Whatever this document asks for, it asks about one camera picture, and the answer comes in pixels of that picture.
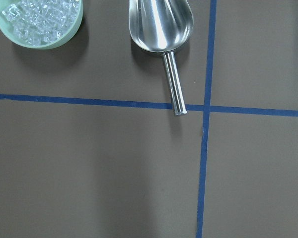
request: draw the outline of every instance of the blue tape line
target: blue tape line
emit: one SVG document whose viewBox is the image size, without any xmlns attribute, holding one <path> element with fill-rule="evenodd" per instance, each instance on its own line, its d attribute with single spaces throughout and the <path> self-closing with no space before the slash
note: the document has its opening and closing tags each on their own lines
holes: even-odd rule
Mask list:
<svg viewBox="0 0 298 238">
<path fill-rule="evenodd" d="M 211 0 L 210 20 L 209 20 L 209 38 L 208 38 L 208 56 L 207 56 L 206 82 L 205 82 L 205 92 L 204 92 L 203 136 L 202 136 L 202 142 L 201 142 L 200 181 L 199 181 L 198 212 L 197 212 L 198 225 L 197 225 L 196 238 L 202 237 L 202 229 L 203 229 L 203 211 L 204 211 L 206 166 L 207 166 L 207 156 L 208 156 L 216 12 L 217 12 L 217 0 Z"/>
<path fill-rule="evenodd" d="M 298 117 L 298 111 L 295 110 L 210 106 L 210 111 L 215 113 L 237 113 L 282 117 Z"/>
<path fill-rule="evenodd" d="M 27 102 L 65 103 L 65 104 L 172 110 L 172 105 L 170 103 L 151 103 L 151 102 L 136 102 L 136 101 L 0 94 L 0 100 L 3 100 L 3 99 L 14 100 L 14 101 L 27 101 Z M 204 108 L 202 105 L 191 105 L 191 104 L 186 105 L 186 107 L 187 107 L 187 110 L 189 111 L 198 111 L 198 112 L 202 112 Z"/>
</svg>

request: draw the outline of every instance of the table surface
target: table surface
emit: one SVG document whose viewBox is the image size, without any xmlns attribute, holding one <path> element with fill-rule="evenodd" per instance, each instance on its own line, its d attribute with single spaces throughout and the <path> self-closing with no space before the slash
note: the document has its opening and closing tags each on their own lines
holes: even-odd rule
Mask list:
<svg viewBox="0 0 298 238">
<path fill-rule="evenodd" d="M 181 117 L 127 1 L 53 50 L 0 31 L 0 238 L 298 238 L 298 0 L 188 2 Z"/>
</svg>

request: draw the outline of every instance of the ice scoop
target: ice scoop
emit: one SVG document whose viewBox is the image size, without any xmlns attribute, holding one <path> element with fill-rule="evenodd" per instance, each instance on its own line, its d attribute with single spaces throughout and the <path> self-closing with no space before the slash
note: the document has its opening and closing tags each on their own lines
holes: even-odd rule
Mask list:
<svg viewBox="0 0 298 238">
<path fill-rule="evenodd" d="M 187 114 L 174 53 L 190 37 L 193 15 L 187 0 L 129 0 L 129 31 L 142 49 L 160 54 L 176 116 Z"/>
</svg>

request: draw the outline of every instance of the green bowl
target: green bowl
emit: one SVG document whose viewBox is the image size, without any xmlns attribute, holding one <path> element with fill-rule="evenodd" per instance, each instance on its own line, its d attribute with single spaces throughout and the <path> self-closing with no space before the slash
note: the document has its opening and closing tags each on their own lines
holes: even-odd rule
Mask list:
<svg viewBox="0 0 298 238">
<path fill-rule="evenodd" d="M 48 50 L 52 48 L 56 48 L 58 46 L 61 46 L 65 44 L 67 41 L 69 41 L 78 31 L 79 26 L 81 24 L 82 18 L 83 18 L 83 2 L 82 0 L 79 1 L 79 10 L 78 14 L 76 17 L 76 20 L 74 21 L 73 25 L 71 28 L 58 40 L 48 43 L 45 45 L 40 45 L 40 46 L 32 46 L 30 44 L 27 44 L 25 41 L 17 38 L 13 34 L 13 30 L 11 27 L 10 22 L 8 22 L 5 17 L 1 14 L 2 10 L 4 10 L 7 6 L 9 6 L 12 3 L 17 3 L 20 0 L 0 0 L 0 30 L 4 33 L 4 35 L 11 40 L 12 42 L 23 46 L 27 48 L 32 48 L 32 49 L 39 49 L 39 50 Z"/>
</svg>

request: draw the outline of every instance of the blue painter's tape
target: blue painter's tape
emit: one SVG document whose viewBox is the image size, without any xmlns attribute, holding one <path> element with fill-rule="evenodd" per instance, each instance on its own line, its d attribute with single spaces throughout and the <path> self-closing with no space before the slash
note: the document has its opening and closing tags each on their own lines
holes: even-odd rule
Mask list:
<svg viewBox="0 0 298 238">
<path fill-rule="evenodd" d="M 136 102 L 136 101 L 0 94 L 0 100 L 4 100 L 4 99 L 13 100 L 13 101 L 27 101 L 27 102 L 65 103 L 65 104 L 172 110 L 172 105 L 170 103 L 151 103 L 151 102 Z M 186 107 L 187 107 L 187 110 L 189 111 L 198 111 L 198 112 L 203 111 L 202 105 L 188 104 L 186 105 Z"/>
<path fill-rule="evenodd" d="M 202 143 L 201 143 L 200 179 L 199 179 L 199 195 L 198 195 L 198 211 L 197 211 L 198 225 L 197 225 L 196 238 L 202 237 L 202 229 L 203 229 L 203 211 L 204 211 L 206 166 L 207 166 L 207 156 L 208 156 L 216 12 L 217 12 L 217 0 L 211 0 L 210 20 L 209 20 L 209 38 L 208 38 L 208 56 L 207 56 L 206 82 L 205 82 L 205 92 L 204 92 L 203 136 L 202 136 Z"/>
<path fill-rule="evenodd" d="M 295 110 L 210 106 L 210 111 L 217 112 L 217 113 L 237 113 L 237 114 L 252 114 L 252 115 L 267 115 L 267 116 L 298 117 L 298 111 L 295 111 Z"/>
</svg>

